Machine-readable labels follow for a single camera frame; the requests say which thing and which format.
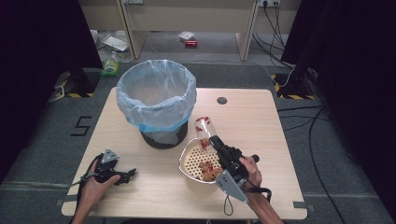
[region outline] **power outlet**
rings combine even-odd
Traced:
[[[279,7],[280,0],[259,0],[259,6],[264,7],[264,1],[267,1],[267,7]]]

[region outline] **plastic bag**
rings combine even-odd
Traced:
[[[168,60],[135,65],[117,85],[117,105],[128,122],[165,144],[175,143],[169,133],[187,122],[195,102],[195,76]]]

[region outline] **person's arm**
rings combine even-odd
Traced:
[[[262,173],[256,165],[253,158],[240,158],[242,164],[245,165],[248,171],[248,182],[244,184],[243,189],[251,189],[259,187],[262,184]],[[282,223],[279,215],[276,213],[267,198],[260,193],[246,193],[248,198],[248,206],[256,213],[261,223],[272,224]]]
[[[90,172],[93,173],[96,167],[96,162],[93,163]],[[98,203],[106,190],[114,185],[120,179],[119,175],[111,176],[105,183],[99,183],[93,176],[89,177],[81,192],[81,198],[78,203],[78,208],[73,217],[73,224],[83,224],[87,222],[88,214],[93,206]]]

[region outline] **gray floor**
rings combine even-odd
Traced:
[[[177,35],[150,33],[140,59],[133,63],[168,59],[183,63],[196,74],[197,87],[255,88],[273,92],[308,208],[305,220],[286,220],[287,223],[341,223],[336,209],[346,223],[393,223],[364,172],[349,157],[343,137],[337,132],[332,120],[331,111],[325,109],[310,130],[312,121],[308,121],[320,108],[287,110],[324,105],[324,99],[315,86],[311,87],[316,95],[313,101],[280,99],[276,97],[270,75],[290,70],[275,67],[268,54],[263,53],[254,41],[247,61],[240,62],[233,34],[196,33],[197,49],[185,49]],[[262,35],[262,38],[272,41],[270,35]],[[109,48],[102,48],[99,52],[105,60]],[[121,71],[130,66],[125,63]],[[67,193],[64,187],[74,178],[106,95],[117,84],[117,80],[116,77],[101,79],[92,98],[63,98],[48,106],[30,144],[21,152],[0,186],[0,223],[68,222],[70,217],[64,217],[61,213],[62,200]],[[71,137],[71,133],[81,132],[75,127],[81,116],[91,117],[82,121],[82,125],[90,128],[85,136]],[[124,220],[90,217],[88,223],[121,223]],[[138,219],[134,223],[163,221]],[[205,218],[199,223],[206,223]]]

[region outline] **plastic bottle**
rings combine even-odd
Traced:
[[[101,72],[101,76],[104,77],[115,77],[119,72],[120,60],[117,56],[117,52],[111,52],[111,58],[107,59]]]
[[[216,150],[209,143],[209,138],[213,135],[217,135],[215,127],[213,127],[212,120],[210,120],[209,117],[201,117],[195,121],[194,125],[200,143],[199,146],[201,153],[216,153]]]

